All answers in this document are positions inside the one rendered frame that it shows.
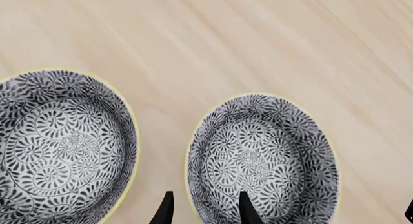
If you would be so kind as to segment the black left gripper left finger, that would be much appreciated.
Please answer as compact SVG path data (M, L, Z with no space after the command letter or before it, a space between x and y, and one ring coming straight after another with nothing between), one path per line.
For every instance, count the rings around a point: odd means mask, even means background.
M174 193L167 191L150 224L172 224L173 214Z

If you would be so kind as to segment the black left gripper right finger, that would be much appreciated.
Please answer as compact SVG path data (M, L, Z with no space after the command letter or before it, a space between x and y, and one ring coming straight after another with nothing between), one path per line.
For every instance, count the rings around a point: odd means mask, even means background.
M239 195L239 213L241 224L264 224L245 191Z

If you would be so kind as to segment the black white patterned bowl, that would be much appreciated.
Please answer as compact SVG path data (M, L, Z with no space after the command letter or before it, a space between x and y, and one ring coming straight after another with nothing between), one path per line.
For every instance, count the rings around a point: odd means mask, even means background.
M276 96L225 101L200 122L186 153L185 187L200 224L241 224L241 192L263 224L330 224L339 186L327 137Z
M0 224L102 224L136 171L129 108L70 70L0 80Z

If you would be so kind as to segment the black object at edge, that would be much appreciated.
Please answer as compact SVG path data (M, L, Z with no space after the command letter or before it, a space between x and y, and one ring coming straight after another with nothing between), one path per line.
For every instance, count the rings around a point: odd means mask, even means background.
M410 222L410 224L413 224L413 200L410 202L405 211L405 217Z

